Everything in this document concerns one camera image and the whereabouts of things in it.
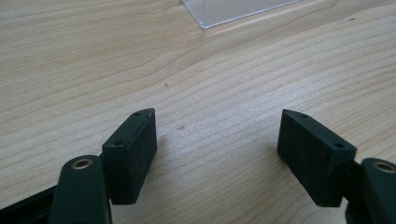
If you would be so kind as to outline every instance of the wood grain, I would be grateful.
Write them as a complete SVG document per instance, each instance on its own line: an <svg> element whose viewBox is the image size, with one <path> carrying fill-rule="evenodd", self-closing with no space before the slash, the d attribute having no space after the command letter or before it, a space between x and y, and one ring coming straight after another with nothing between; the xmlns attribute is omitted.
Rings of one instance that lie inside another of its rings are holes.
<svg viewBox="0 0 396 224"><path fill-rule="evenodd" d="M177 0L0 2L0 207L154 107L159 149L115 223L345 223L276 155L283 108L396 162L396 3L305 0L202 30Z"/></svg>

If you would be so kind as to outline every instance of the metal ring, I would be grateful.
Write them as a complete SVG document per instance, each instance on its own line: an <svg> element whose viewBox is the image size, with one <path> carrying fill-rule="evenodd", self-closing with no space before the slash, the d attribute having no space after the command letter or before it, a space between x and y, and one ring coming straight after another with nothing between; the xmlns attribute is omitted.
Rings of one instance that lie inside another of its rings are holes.
<svg viewBox="0 0 396 224"><path fill-rule="evenodd" d="M382 172L389 173L389 174L396 174L396 167L392 164L385 163L382 161L376 161L376 162L373 162L373 166Z"/></svg>
<svg viewBox="0 0 396 224"><path fill-rule="evenodd" d="M89 167L92 163L93 163L93 161L90 159L81 159L81 160L75 161L72 164L72 168L75 170L82 170L82 169Z"/></svg>

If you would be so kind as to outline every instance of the light wood tabletop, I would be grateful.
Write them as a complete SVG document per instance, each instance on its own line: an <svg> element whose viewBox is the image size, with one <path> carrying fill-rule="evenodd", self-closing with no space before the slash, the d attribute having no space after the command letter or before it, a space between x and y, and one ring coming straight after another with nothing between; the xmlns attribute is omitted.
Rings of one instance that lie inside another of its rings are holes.
<svg viewBox="0 0 396 224"><path fill-rule="evenodd" d="M0 1L0 207L137 110L158 151L114 223L346 223L277 156L284 108L396 162L396 3L305 0L203 30L178 0Z"/></svg>

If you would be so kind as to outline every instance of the clear plastic tray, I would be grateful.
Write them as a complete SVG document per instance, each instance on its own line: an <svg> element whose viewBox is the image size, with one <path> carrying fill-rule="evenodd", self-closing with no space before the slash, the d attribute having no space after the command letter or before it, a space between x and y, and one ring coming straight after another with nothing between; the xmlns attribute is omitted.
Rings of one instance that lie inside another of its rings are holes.
<svg viewBox="0 0 396 224"><path fill-rule="evenodd" d="M204 29L301 0L182 0Z"/></svg>

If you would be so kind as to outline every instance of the screw hole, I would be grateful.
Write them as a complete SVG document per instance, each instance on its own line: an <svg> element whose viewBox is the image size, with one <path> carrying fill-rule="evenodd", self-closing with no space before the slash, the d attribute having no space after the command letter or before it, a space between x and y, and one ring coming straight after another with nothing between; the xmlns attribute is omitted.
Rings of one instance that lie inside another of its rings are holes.
<svg viewBox="0 0 396 224"><path fill-rule="evenodd" d="M119 146L122 146L123 145L123 142L122 141L116 141L115 143L114 143L114 146L116 146L116 147L119 147Z"/></svg>
<svg viewBox="0 0 396 224"><path fill-rule="evenodd" d="M339 148L343 148L344 147L344 145L343 144L341 144L341 143L336 143L336 144L334 144L336 147L339 147Z"/></svg>
<svg viewBox="0 0 396 224"><path fill-rule="evenodd" d="M89 167L92 163L93 163L92 160L82 159L79 161L75 161L75 163L72 164L72 168L75 170L81 170Z"/></svg>
<svg viewBox="0 0 396 224"><path fill-rule="evenodd" d="M396 168L394 166L388 165L384 162L381 162L381 161L374 162L373 166L382 172L396 174Z"/></svg>

